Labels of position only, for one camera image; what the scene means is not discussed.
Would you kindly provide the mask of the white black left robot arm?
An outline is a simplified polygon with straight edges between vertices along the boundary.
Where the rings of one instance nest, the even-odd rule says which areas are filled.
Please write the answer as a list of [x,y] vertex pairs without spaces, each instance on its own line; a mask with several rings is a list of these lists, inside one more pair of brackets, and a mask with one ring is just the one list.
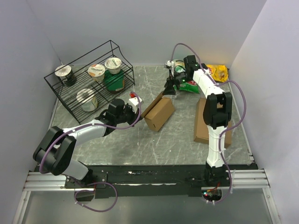
[[40,165],[39,172],[69,176],[83,188],[90,186],[93,171],[72,159],[75,147],[109,135],[118,129],[118,124],[127,123],[128,128],[133,127],[141,119],[142,104],[143,100],[138,96],[130,98],[128,102],[116,98],[88,123],[64,129],[51,127],[33,153],[33,159]]

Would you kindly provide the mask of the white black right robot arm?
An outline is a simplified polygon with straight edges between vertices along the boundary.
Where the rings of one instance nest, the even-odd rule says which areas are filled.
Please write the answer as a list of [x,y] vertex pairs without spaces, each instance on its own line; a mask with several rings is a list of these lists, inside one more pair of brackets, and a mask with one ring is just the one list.
[[194,55],[184,58],[184,66],[180,60],[169,60],[164,67],[169,70],[169,77],[164,85],[163,95],[176,94],[175,87],[193,81],[202,91],[206,102],[203,120],[208,128],[208,157],[204,171],[205,183],[214,186],[227,178],[224,159],[225,132],[232,116],[232,94],[222,90],[211,76],[210,69],[198,63]]

